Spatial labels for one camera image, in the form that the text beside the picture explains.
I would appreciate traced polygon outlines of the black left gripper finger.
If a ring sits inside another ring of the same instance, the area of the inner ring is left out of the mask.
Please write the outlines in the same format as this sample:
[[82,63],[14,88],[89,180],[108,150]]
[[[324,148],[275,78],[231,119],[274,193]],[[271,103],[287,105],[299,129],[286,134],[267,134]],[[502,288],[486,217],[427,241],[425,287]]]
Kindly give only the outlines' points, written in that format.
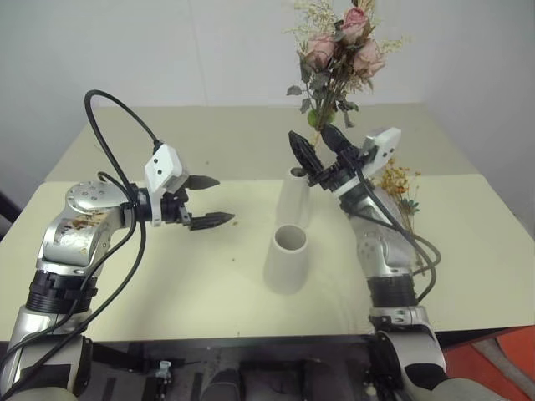
[[205,190],[220,185],[220,181],[207,175],[190,175],[186,181],[188,190]]
[[189,229],[199,231],[221,226],[235,217],[234,214],[226,212],[211,212],[204,216],[192,217],[190,219]]

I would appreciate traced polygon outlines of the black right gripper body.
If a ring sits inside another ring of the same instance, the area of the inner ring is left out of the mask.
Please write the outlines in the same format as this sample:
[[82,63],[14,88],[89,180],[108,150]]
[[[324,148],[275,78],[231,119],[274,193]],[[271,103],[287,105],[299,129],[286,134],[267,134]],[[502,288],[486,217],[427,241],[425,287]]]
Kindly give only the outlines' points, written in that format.
[[360,183],[357,170],[364,166],[364,159],[358,147],[350,146],[336,153],[335,162],[325,167],[313,151],[308,167],[308,186],[319,185],[332,193],[345,193]]

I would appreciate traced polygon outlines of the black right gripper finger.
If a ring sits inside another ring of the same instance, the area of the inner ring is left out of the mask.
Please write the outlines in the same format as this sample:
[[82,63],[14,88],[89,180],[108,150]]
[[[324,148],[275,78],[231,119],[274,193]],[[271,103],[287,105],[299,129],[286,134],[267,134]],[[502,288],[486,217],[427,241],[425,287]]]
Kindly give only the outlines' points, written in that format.
[[324,172],[324,166],[314,147],[303,136],[292,130],[288,132],[288,140],[293,155],[308,177],[308,183],[318,184]]
[[321,130],[321,137],[339,159],[353,159],[355,157],[355,147],[335,125],[326,124]]

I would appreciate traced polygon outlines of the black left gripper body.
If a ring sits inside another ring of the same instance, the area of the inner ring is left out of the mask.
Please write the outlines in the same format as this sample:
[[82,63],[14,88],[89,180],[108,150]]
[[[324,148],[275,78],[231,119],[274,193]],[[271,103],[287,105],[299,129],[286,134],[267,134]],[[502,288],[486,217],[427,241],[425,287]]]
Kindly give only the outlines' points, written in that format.
[[181,224],[191,227],[191,213],[186,209],[189,201],[186,189],[166,192],[160,200],[161,219],[166,224]]

